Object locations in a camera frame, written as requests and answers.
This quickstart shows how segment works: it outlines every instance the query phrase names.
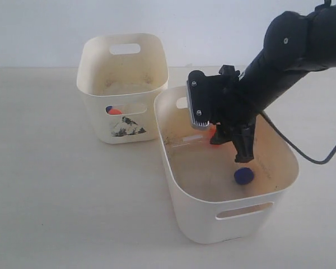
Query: storage bin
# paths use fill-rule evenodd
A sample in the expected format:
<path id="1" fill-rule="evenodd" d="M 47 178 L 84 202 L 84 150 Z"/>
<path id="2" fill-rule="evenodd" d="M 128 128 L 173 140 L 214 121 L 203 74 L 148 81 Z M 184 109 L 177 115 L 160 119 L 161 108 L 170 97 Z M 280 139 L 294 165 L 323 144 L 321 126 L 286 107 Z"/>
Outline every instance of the storage bin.
<path id="1" fill-rule="evenodd" d="M 77 87 L 98 138 L 117 144 L 158 137 L 153 102 L 169 78 L 160 39 L 98 36 L 82 52 Z"/>
<path id="2" fill-rule="evenodd" d="M 262 118 L 257 118 L 255 159 L 234 162 L 231 142 L 209 144 L 211 131 L 190 125 L 185 87 L 160 93 L 155 100 L 163 164 L 174 212 L 181 231 L 202 244 L 250 235 L 260 229 L 283 193 L 296 180 L 294 153 Z M 238 185 L 234 172 L 249 167 L 255 174 Z"/>

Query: table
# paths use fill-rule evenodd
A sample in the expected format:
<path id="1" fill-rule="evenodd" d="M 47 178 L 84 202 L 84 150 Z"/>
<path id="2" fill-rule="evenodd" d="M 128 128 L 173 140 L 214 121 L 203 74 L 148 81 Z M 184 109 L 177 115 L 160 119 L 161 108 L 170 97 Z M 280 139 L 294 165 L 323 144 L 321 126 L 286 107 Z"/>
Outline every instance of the table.
<path id="1" fill-rule="evenodd" d="M 170 68 L 169 86 L 193 69 L 219 67 Z M 177 226 L 158 140 L 100 142 L 76 72 L 0 68 L 0 268 L 336 268 L 336 156 L 323 166 L 298 157 L 297 182 L 257 234 L 196 244 Z M 336 69 L 309 74 L 267 113 L 325 158 Z"/>

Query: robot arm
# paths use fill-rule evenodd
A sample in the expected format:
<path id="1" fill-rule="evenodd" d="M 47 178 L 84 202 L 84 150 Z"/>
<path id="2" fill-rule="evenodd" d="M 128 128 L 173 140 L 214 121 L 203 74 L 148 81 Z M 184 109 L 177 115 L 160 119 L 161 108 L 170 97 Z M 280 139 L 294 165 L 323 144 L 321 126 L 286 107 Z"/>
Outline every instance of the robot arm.
<path id="1" fill-rule="evenodd" d="M 240 74 L 223 66 L 219 75 L 193 71 L 187 97 L 193 128 L 217 126 L 211 143 L 232 141 L 235 161 L 254 159 L 258 114 L 310 72 L 336 67 L 336 5 L 331 1 L 307 16 L 286 11 L 269 25 L 263 49 Z"/>

